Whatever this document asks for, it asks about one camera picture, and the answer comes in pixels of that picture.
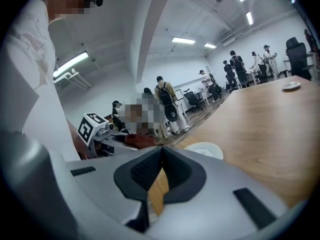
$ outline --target white plate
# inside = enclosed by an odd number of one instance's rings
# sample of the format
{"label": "white plate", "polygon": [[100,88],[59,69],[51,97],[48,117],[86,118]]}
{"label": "white plate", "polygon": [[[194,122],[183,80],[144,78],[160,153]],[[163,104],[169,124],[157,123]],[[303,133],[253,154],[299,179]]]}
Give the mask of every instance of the white plate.
{"label": "white plate", "polygon": [[224,154],[220,147],[210,142],[198,142],[190,146],[187,146],[185,150],[193,151],[201,155],[205,155],[211,158],[224,159]]}
{"label": "white plate", "polygon": [[293,91],[293,90],[296,90],[298,88],[300,88],[300,82],[291,82],[289,84],[286,84],[282,90],[283,91]]}

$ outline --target red cloth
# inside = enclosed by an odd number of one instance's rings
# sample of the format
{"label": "red cloth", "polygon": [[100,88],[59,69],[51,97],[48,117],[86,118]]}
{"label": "red cloth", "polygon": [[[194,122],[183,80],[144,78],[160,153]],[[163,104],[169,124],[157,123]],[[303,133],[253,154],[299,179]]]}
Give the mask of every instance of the red cloth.
{"label": "red cloth", "polygon": [[141,134],[128,134],[125,136],[125,144],[141,150],[156,146],[156,138]]}

